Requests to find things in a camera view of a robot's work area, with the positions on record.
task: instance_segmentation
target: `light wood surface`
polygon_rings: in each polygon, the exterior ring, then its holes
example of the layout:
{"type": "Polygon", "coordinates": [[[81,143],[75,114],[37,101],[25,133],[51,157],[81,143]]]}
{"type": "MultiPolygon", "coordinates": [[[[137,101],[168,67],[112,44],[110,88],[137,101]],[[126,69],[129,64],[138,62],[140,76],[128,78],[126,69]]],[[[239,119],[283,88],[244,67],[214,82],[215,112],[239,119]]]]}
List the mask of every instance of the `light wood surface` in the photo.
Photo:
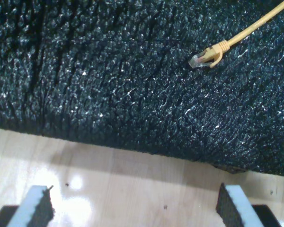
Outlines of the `light wood surface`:
{"type": "Polygon", "coordinates": [[[220,184],[240,184],[284,227],[284,177],[0,130],[0,209],[51,190],[49,227],[222,227],[220,184]]]}

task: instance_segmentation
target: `yellow ethernet cable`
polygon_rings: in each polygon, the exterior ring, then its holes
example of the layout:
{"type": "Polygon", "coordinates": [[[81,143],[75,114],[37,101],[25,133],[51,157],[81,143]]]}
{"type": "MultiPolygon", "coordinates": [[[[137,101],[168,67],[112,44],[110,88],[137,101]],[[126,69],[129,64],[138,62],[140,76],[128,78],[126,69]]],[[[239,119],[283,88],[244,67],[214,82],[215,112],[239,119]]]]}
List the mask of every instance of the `yellow ethernet cable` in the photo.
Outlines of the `yellow ethernet cable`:
{"type": "Polygon", "coordinates": [[[274,8],[272,11],[270,11],[265,16],[263,16],[256,23],[252,24],[251,26],[246,28],[244,31],[234,36],[229,41],[223,40],[222,42],[216,45],[213,45],[209,48],[206,48],[203,52],[193,56],[192,59],[189,61],[189,65],[192,68],[198,68],[198,67],[203,67],[203,66],[210,66],[210,68],[213,68],[216,64],[218,64],[221,61],[223,54],[227,52],[231,46],[233,46],[237,42],[241,41],[242,39],[250,35],[253,31],[255,31],[260,26],[265,24],[267,21],[269,21],[271,18],[273,18],[283,9],[284,9],[284,1],[280,5],[278,5],[276,8],[274,8]]]}

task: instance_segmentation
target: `black foam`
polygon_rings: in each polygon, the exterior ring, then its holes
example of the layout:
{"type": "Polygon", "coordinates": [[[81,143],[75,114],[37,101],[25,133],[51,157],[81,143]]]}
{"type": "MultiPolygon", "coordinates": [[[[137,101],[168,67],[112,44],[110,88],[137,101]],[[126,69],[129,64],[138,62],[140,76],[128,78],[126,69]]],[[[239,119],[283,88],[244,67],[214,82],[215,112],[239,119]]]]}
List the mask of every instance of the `black foam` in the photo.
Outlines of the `black foam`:
{"type": "Polygon", "coordinates": [[[284,175],[280,2],[0,1],[0,128],[284,175]]]}

